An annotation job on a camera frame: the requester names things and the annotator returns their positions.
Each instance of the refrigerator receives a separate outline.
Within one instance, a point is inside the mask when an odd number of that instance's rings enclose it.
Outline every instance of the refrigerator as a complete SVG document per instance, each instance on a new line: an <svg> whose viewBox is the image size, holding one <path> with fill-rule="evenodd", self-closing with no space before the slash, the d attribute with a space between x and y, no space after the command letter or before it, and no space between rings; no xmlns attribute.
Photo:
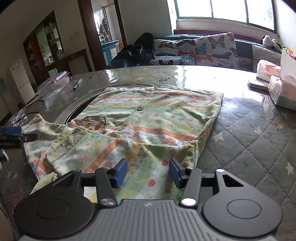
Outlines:
<svg viewBox="0 0 296 241"><path fill-rule="evenodd" d="M26 105L30 100L35 97L35 93L32 89L22 61L14 63L10 68L13 80L18 87L20 93L21 103Z"/></svg>

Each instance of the pink package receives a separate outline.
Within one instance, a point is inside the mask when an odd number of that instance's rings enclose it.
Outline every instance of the pink package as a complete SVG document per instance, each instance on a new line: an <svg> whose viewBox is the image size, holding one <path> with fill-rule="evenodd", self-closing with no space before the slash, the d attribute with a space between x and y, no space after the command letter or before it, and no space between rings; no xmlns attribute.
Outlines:
<svg viewBox="0 0 296 241"><path fill-rule="evenodd" d="M280 77L281 67L267 60L260 60L257 67L257 77L269 82L272 75Z"/></svg>

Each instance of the tissue box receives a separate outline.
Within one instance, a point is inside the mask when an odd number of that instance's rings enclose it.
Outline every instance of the tissue box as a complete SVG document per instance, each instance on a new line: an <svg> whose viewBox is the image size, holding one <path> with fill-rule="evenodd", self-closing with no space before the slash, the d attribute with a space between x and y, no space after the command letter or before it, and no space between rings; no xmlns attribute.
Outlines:
<svg viewBox="0 0 296 241"><path fill-rule="evenodd" d="M280 77L281 67L267 60L260 60L257 65L257 77L269 82L272 75Z"/></svg>
<svg viewBox="0 0 296 241"><path fill-rule="evenodd" d="M296 110L296 85L271 76L268 91L276 105Z"/></svg>

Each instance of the stuffed toy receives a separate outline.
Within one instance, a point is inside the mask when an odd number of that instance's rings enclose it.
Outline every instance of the stuffed toy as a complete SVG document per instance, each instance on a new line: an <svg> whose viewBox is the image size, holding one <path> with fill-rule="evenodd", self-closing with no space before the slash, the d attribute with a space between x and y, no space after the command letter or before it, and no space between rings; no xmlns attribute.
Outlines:
<svg viewBox="0 0 296 241"><path fill-rule="evenodd" d="M275 48L278 51L281 51L282 46L277 42L276 39L271 39L268 35L263 37L263 46Z"/></svg>

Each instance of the butterfly print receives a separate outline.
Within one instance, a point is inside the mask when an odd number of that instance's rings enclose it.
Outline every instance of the butterfly print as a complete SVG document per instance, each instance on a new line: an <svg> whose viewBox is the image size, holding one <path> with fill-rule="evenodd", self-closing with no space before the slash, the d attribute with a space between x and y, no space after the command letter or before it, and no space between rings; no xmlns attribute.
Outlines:
<svg viewBox="0 0 296 241"><path fill-rule="evenodd" d="M232 55L231 52L227 52L227 53L224 53L224 54L212 54L212 57L215 57L215 58L222 58L222 59L230 59L230 56Z"/></svg>
<svg viewBox="0 0 296 241"><path fill-rule="evenodd" d="M171 59L168 62L163 62L163 60L159 60L160 65L174 65L174 61Z"/></svg>
<svg viewBox="0 0 296 241"><path fill-rule="evenodd" d="M189 56L193 57L193 56L194 56L194 53L193 53L192 50L185 50L185 51L183 51L183 50L179 50L179 51L178 51L178 55L179 55L179 56L182 56L182 55L189 55Z"/></svg>
<svg viewBox="0 0 296 241"><path fill-rule="evenodd" d="M177 43L176 46L177 46L177 47L180 47L180 46L182 46L182 45L185 44L185 43L189 43L189 44L195 46L195 41L194 41L194 39L183 39L183 40L180 40L180 41Z"/></svg>
<svg viewBox="0 0 296 241"><path fill-rule="evenodd" d="M180 59L179 65L182 65L182 64L184 64L187 61L189 61L191 63L194 63L194 59L192 57L182 56L181 59Z"/></svg>
<svg viewBox="0 0 296 241"><path fill-rule="evenodd" d="M234 68L234 65L231 65L231 66L229 66L229 67L225 67L225 66L223 66L222 64L218 64L220 67L222 67L222 68L231 68L231 69L233 69Z"/></svg>
<svg viewBox="0 0 296 241"><path fill-rule="evenodd" d="M203 43L200 48L198 47L195 47L195 54L196 55L199 55L199 54L203 54L203 55L206 55L207 52L206 52L206 48L207 48L207 44L206 43Z"/></svg>
<svg viewBox="0 0 296 241"><path fill-rule="evenodd" d="M233 52L233 55L235 56L235 57L238 57L237 56L237 50L235 49L235 48L229 48L232 52Z"/></svg>
<svg viewBox="0 0 296 241"><path fill-rule="evenodd" d="M157 53L155 56L161 57L161 56L177 56L174 53Z"/></svg>
<svg viewBox="0 0 296 241"><path fill-rule="evenodd" d="M202 62L202 61L205 61L205 62L213 62L213 59L209 55L207 55L207 56L196 56L195 59L198 62Z"/></svg>
<svg viewBox="0 0 296 241"><path fill-rule="evenodd" d="M212 37L209 37L209 41L211 42L212 49L215 49L217 45L220 45L222 48L226 48L224 43L224 35L222 35L218 41L214 40Z"/></svg>
<svg viewBox="0 0 296 241"><path fill-rule="evenodd" d="M227 34L229 39L230 39L230 42L234 43L234 34L233 33L228 33Z"/></svg>
<svg viewBox="0 0 296 241"><path fill-rule="evenodd" d="M174 49L173 43L172 42L167 42L167 41L161 41L161 44L159 45L159 48L170 48L170 49Z"/></svg>

